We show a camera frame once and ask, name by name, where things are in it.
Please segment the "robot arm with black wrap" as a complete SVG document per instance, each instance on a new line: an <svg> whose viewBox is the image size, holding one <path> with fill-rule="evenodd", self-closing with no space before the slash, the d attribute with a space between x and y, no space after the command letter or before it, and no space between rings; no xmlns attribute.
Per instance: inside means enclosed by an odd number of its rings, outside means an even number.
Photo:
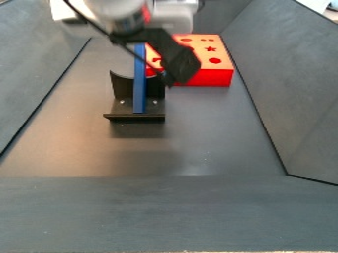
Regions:
<svg viewBox="0 0 338 253"><path fill-rule="evenodd" d="M193 50L173 34L190 33L199 0L84 0L84 4L117 44L146 42L162 57L163 82L185 84L201 63Z"/></svg>

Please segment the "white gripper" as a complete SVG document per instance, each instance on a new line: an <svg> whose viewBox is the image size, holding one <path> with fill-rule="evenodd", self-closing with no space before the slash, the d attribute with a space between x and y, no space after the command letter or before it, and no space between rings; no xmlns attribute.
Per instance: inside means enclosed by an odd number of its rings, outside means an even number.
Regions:
<svg viewBox="0 0 338 253"><path fill-rule="evenodd" d="M153 4L153 18L149 26L163 28L171 34L189 34L193 31L198 0L154 0Z"/></svg>

